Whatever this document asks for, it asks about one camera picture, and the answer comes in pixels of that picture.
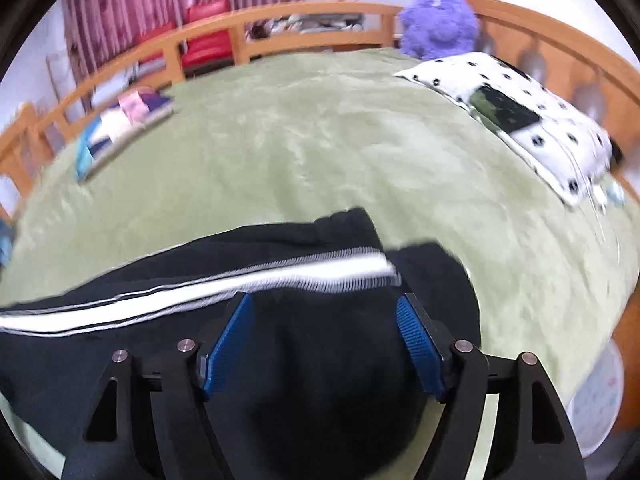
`red chair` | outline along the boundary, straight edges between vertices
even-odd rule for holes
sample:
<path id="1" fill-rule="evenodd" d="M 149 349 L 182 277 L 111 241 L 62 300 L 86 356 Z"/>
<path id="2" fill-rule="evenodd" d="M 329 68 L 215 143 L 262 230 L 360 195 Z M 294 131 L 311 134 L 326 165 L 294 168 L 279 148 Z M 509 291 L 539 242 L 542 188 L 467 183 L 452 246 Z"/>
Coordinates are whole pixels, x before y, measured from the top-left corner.
<path id="1" fill-rule="evenodd" d="M 213 0 L 212 2 L 196 4 L 187 9 L 186 22 L 197 22 L 230 10 L 231 7 L 228 0 Z M 209 61 L 232 56 L 231 37 L 228 31 L 220 30 L 187 41 L 187 52 L 182 56 L 182 67 L 194 68 Z"/>
<path id="2" fill-rule="evenodd" d="M 169 32 L 170 30 L 174 30 L 174 28 L 175 28 L 175 23 L 169 22 L 169 23 L 166 23 L 165 25 L 161 25 L 160 27 L 152 28 L 148 32 L 140 32 L 136 36 L 136 46 L 142 43 L 145 43 L 145 41 L 152 40 L 153 38 L 160 36 L 160 34 L 164 34 L 165 32 Z M 158 52 L 141 59 L 140 64 L 149 63 L 151 61 L 155 61 L 156 59 L 160 59 L 161 57 L 162 57 L 162 51 L 159 50 Z"/>

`wooden railing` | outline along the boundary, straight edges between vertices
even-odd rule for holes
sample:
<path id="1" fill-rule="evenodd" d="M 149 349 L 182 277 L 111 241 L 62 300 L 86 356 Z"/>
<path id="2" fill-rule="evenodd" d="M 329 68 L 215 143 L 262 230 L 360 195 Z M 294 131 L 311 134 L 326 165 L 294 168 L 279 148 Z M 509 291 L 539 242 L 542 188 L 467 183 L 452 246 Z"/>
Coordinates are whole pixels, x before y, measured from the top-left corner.
<path id="1" fill-rule="evenodd" d="M 367 2 L 339 2 L 335 0 L 292 2 L 226 12 L 167 32 L 124 52 L 105 64 L 98 72 L 78 84 L 73 92 L 61 99 L 59 104 L 43 117 L 36 116 L 33 105 L 23 105 L 16 120 L 0 136 L 0 174 L 7 174 L 14 181 L 21 196 L 26 197 L 33 187 L 33 177 L 24 168 L 20 146 L 26 142 L 36 165 L 38 167 L 46 165 L 52 159 L 52 152 L 44 131 L 54 124 L 64 137 L 65 142 L 71 142 L 108 104 L 97 107 L 74 122 L 67 120 L 66 109 L 85 95 L 93 92 L 99 84 L 108 81 L 118 72 L 136 64 L 145 57 L 162 52 L 166 67 L 136 81 L 132 88 L 151 86 L 158 89 L 184 81 L 185 76 L 180 63 L 179 51 L 179 46 L 183 41 L 219 30 L 228 30 L 235 64 L 248 63 L 252 57 L 263 54 L 305 48 L 350 44 L 392 46 L 396 14 L 400 10 L 401 7 Z M 380 17 L 380 28 L 361 31 L 310 32 L 308 34 L 287 32 L 264 40 L 246 40 L 247 24 L 292 14 L 374 14 Z M 9 215 L 2 208 L 0 208 L 0 216 L 9 219 Z"/>

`white stripe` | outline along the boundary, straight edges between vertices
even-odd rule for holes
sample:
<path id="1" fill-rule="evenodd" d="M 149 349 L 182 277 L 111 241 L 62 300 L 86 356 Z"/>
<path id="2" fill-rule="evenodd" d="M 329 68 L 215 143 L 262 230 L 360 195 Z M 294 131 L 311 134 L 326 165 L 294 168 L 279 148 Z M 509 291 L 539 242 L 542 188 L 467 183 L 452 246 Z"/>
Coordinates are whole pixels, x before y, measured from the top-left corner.
<path id="1" fill-rule="evenodd" d="M 177 244 L 172 248 L 180 247 L 183 244 Z M 152 256 L 153 254 L 159 254 L 167 250 L 158 251 L 156 253 L 148 254 L 147 256 Z M 206 276 L 204 278 L 199 278 L 197 280 L 189 280 L 188 282 L 176 282 L 176 283 L 165 283 L 164 285 L 157 285 L 153 288 L 148 288 L 145 290 L 135 290 L 133 292 L 123 292 L 121 294 L 117 294 L 116 296 L 112 296 L 111 298 L 102 298 L 101 300 L 89 301 L 86 303 L 76 303 L 76 304 L 68 304 L 62 306 L 54 306 L 50 308 L 38 308 L 35 310 L 30 309 L 16 309 L 12 308 L 9 311 L 5 312 L 6 316 L 12 316 L 16 314 L 48 314 L 49 312 L 60 312 L 62 310 L 78 310 L 83 307 L 88 306 L 99 306 L 103 304 L 111 304 L 116 301 L 124 300 L 125 298 L 142 296 L 143 294 L 148 294 L 150 292 L 155 292 L 158 290 L 169 290 L 173 288 L 179 288 L 187 285 L 194 285 L 195 283 L 202 282 L 212 282 L 213 280 L 219 280 L 220 278 L 228 278 L 230 276 L 239 276 L 240 274 L 249 274 L 251 272 L 257 272 L 258 270 L 265 269 L 276 269 L 277 267 L 287 267 L 294 266 L 300 264 L 309 264 L 309 263 L 317 263 L 325 260 L 336 260 L 340 258 L 345 258 L 347 256 L 355 256 L 356 254 L 380 254 L 380 251 L 371 247 L 355 247 L 350 249 L 342 249 L 339 251 L 332 251 L 331 253 L 320 253 L 320 254 L 310 254 L 309 256 L 298 256 L 297 258 L 290 258 L 288 260 L 277 260 L 275 262 L 268 262 L 265 264 L 256 264 L 250 267 L 243 267 L 242 269 L 234 269 L 228 270 L 227 272 L 221 272 L 220 274 L 216 274 L 213 276 Z"/>
<path id="2" fill-rule="evenodd" d="M 329 293 L 376 286 L 380 278 L 399 284 L 395 267 L 382 253 L 356 254 L 287 267 L 258 270 L 208 282 L 192 283 L 147 296 L 128 298 L 82 310 L 48 314 L 0 315 L 0 332 L 29 333 L 34 336 L 63 336 L 124 326 L 172 312 L 199 308 L 232 296 L 237 291 L 256 292 L 282 286 Z"/>

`green blanket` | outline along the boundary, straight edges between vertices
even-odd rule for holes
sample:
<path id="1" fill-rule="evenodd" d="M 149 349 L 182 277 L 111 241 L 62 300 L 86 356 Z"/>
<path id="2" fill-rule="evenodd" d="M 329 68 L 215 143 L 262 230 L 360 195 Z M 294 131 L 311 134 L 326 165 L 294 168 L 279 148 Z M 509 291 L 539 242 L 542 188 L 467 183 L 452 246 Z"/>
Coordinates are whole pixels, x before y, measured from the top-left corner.
<path id="1" fill-rule="evenodd" d="M 568 402 L 636 285 L 640 209 L 565 208 L 481 124 L 392 76 L 417 63 L 388 49 L 293 54 L 178 85 L 174 116 L 82 186 L 65 148 L 20 219 L 0 304 L 192 238 L 360 205 L 386 247 L 434 239 L 462 261 L 483 351 L 535 352 Z M 495 399 L 487 405 L 470 478 L 488 455 Z M 411 477 L 439 410 L 427 406 L 414 444 L 380 478 Z"/>

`purple stuffed animal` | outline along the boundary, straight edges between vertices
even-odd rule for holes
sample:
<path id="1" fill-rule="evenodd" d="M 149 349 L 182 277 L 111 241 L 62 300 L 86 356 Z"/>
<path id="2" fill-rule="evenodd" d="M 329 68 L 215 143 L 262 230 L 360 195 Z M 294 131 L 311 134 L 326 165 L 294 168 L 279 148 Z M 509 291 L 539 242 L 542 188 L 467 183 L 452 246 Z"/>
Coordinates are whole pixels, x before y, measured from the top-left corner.
<path id="1" fill-rule="evenodd" d="M 478 19 L 466 0 L 416 0 L 398 18 L 403 54 L 428 61 L 474 50 Z"/>

